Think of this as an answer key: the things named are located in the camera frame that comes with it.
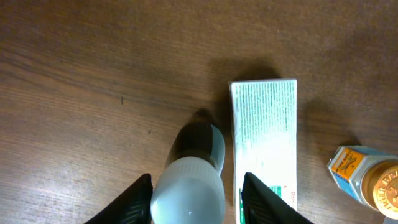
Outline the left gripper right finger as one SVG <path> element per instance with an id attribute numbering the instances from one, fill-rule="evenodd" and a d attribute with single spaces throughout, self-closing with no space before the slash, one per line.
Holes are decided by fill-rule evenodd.
<path id="1" fill-rule="evenodd" d="M 312 224 L 253 173 L 245 173 L 241 198 L 245 224 Z"/>

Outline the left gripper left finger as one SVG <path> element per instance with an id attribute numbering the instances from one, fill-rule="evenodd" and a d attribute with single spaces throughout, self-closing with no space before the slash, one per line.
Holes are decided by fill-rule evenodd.
<path id="1" fill-rule="evenodd" d="M 151 224 L 152 194 L 152 177 L 143 174 L 85 224 Z"/>

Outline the dark syrup bottle white cap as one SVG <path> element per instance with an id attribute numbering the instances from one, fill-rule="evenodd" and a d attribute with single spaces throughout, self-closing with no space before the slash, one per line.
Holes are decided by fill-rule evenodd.
<path id="1" fill-rule="evenodd" d="M 221 173 L 226 149 L 220 130 L 206 121 L 186 124 L 170 149 L 152 195 L 155 224 L 221 224 L 226 199 Z"/>

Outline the white green Panadol box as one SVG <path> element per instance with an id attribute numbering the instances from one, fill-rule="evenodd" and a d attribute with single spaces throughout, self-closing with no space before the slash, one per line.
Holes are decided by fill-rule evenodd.
<path id="1" fill-rule="evenodd" d="M 244 223 L 244 175 L 253 173 L 297 208 L 297 81 L 270 79 L 229 84 L 234 149 L 234 211 Z"/>

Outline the small jar gold lid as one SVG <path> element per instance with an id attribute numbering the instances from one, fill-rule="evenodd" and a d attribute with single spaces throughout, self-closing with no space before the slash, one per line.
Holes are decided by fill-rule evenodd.
<path id="1" fill-rule="evenodd" d="M 339 146 L 327 168 L 361 204 L 397 219 L 397 156 L 366 146 Z"/>

